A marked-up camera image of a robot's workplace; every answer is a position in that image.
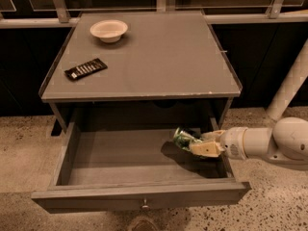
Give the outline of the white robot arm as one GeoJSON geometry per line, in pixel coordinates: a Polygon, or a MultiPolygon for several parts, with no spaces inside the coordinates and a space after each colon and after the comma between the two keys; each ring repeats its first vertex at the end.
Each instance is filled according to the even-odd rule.
{"type": "Polygon", "coordinates": [[[308,169],[308,122],[287,117],[272,128],[233,127],[201,135],[189,143],[189,151],[197,156],[229,159],[260,159],[278,167],[308,169]]]}

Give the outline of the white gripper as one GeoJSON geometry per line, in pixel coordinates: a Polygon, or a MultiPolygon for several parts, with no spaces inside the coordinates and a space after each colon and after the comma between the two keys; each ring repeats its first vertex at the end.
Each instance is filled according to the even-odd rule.
{"type": "Polygon", "coordinates": [[[234,127],[228,130],[216,130],[201,135],[204,141],[192,142],[189,145],[192,154],[202,157],[218,157],[223,150],[216,141],[220,138],[220,145],[225,155],[230,159],[245,160],[244,132],[246,127],[234,127]]]}

